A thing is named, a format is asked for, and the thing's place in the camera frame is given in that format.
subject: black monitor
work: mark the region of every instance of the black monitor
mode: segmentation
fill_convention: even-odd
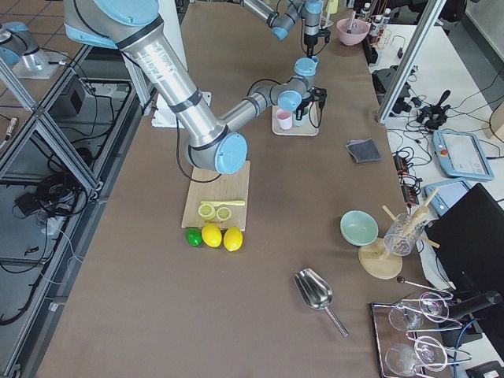
[[[497,291],[504,296],[504,209],[477,183],[426,230],[458,292]],[[473,314],[504,358],[504,304]]]

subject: folded cloth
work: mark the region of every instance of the folded cloth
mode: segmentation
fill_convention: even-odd
[[[371,138],[366,140],[351,140],[345,146],[356,163],[381,161],[381,155]]]

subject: metal serving spoon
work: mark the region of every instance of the metal serving spoon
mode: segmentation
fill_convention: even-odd
[[[334,325],[339,329],[343,337],[347,337],[347,329],[329,308],[329,303],[331,303],[332,300],[332,289],[329,284],[310,268],[303,269],[301,272],[296,273],[294,279],[305,303],[312,309],[323,309],[331,318]]]

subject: green bowl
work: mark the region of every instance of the green bowl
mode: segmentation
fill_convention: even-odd
[[[343,238],[355,246],[367,246],[378,237],[378,224],[363,211],[349,211],[341,218],[339,227]]]

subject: wooden cutting board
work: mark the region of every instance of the wooden cutting board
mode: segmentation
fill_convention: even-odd
[[[250,162],[246,161],[243,167],[233,175],[222,175],[211,183],[196,183],[191,181],[187,192],[186,206],[182,216],[182,228],[202,228],[205,224],[214,223],[220,229],[237,227],[245,231],[246,209],[249,195]],[[194,180],[211,180],[216,173],[205,169],[194,168],[192,178]],[[220,221],[217,218],[203,220],[198,215],[198,207],[201,201],[229,201],[242,199],[245,206],[225,206],[231,210],[231,218]]]

